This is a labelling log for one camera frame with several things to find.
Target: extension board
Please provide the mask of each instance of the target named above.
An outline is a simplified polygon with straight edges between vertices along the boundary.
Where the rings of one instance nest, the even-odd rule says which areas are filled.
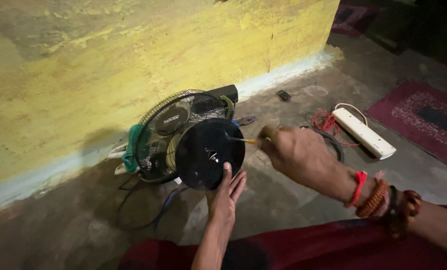
[[[370,150],[377,159],[383,160],[395,153],[396,149],[391,144],[345,108],[336,109],[332,114],[337,123]]]

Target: hand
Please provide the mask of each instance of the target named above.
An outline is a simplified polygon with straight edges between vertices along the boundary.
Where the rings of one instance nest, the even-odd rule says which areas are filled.
[[[220,224],[223,228],[232,231],[235,223],[235,205],[247,181],[247,173],[238,171],[232,178],[232,166],[223,164],[223,180],[217,190],[206,193],[208,204],[208,221]]]
[[[330,198],[348,202],[356,184],[354,170],[338,162],[322,136],[311,129],[263,127],[257,138],[272,166],[293,181]]]

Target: black fan grille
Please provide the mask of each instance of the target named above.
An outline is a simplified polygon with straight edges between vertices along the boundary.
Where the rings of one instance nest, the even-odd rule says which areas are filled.
[[[171,135],[157,134],[155,129],[159,116],[181,101],[191,104],[187,122]],[[208,118],[225,118],[225,108],[220,99],[197,89],[175,93],[151,108],[140,120],[133,138],[132,150],[142,178],[149,182],[161,182],[162,179],[170,181],[175,178],[174,155],[180,136],[194,124]]]

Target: red thread bracelet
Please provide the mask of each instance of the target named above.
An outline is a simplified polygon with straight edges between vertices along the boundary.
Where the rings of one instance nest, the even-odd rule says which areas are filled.
[[[364,171],[358,171],[355,173],[355,182],[357,182],[357,188],[355,189],[355,193],[353,193],[353,199],[350,203],[346,204],[345,207],[349,208],[351,206],[355,206],[360,197],[360,192],[362,191],[362,187],[367,179],[367,173]]]

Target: rug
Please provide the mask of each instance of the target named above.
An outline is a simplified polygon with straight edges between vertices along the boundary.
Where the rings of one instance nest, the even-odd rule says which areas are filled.
[[[446,93],[426,83],[405,82],[365,114],[447,164]]]
[[[340,4],[330,33],[359,38],[378,12],[374,7]]]

